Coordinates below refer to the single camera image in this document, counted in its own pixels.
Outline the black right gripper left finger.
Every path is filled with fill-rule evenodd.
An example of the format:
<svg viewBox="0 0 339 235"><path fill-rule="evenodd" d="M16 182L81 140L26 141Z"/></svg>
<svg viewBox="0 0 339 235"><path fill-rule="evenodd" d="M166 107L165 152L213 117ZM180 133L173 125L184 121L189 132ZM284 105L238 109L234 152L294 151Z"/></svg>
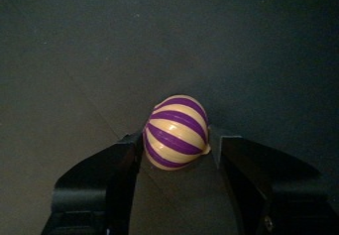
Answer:
<svg viewBox="0 0 339 235"><path fill-rule="evenodd" d="M128 235L141 133L80 161L57 179L41 235Z"/></svg>

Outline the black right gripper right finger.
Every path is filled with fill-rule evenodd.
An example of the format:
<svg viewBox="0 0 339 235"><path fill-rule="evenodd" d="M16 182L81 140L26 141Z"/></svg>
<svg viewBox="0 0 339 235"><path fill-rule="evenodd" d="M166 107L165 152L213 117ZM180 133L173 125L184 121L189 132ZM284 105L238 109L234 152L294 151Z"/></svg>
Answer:
<svg viewBox="0 0 339 235"><path fill-rule="evenodd" d="M216 126L209 143L237 235L339 235L339 213L312 165Z"/></svg>

